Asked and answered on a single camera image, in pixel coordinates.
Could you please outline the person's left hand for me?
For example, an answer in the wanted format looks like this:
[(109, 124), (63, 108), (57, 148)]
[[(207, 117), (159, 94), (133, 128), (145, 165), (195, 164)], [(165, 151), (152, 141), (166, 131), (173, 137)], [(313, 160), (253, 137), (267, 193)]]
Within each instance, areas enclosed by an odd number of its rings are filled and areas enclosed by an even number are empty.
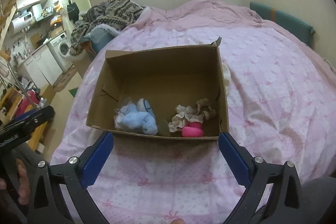
[[(27, 170), (24, 165), (24, 163), (20, 159), (15, 160), (15, 164), (17, 167), (17, 174), (19, 178), (19, 190), (18, 190), (18, 202), (21, 205), (27, 205), (29, 203), (30, 198), (30, 183), (29, 178), (27, 176)], [(3, 178), (1, 178), (1, 192), (6, 190), (7, 184)], [(1, 208), (4, 210), (8, 208), (8, 202), (3, 197), (3, 194), (1, 193)]]

